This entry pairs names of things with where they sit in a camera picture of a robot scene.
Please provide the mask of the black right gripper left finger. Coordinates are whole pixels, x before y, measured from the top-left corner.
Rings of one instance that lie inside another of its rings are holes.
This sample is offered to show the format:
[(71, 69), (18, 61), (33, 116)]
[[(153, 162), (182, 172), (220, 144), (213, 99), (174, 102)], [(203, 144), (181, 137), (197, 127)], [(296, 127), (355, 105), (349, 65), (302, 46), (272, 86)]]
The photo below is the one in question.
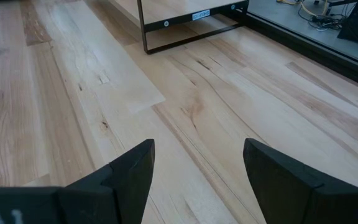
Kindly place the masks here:
[(154, 173), (155, 141), (146, 139), (59, 192), (67, 224), (141, 224)]

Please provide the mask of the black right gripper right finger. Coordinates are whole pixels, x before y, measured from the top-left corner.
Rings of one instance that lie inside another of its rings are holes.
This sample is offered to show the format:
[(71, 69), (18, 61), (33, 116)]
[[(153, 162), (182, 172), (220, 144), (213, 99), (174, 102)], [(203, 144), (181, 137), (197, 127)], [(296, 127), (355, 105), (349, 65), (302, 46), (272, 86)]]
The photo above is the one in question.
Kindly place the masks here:
[(314, 189), (323, 185), (302, 162), (247, 138), (244, 164), (267, 224), (303, 224)]

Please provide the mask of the raised wooden shelf board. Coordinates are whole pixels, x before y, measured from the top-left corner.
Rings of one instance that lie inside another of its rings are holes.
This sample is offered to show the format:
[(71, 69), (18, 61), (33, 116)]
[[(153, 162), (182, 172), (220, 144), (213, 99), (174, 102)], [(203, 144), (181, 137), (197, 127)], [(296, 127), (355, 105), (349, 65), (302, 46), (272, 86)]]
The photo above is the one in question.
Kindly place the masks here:
[[(140, 27), (137, 0), (108, 0), (130, 21)], [(245, 0), (140, 0), (144, 23), (162, 21), (220, 6), (230, 6)]]

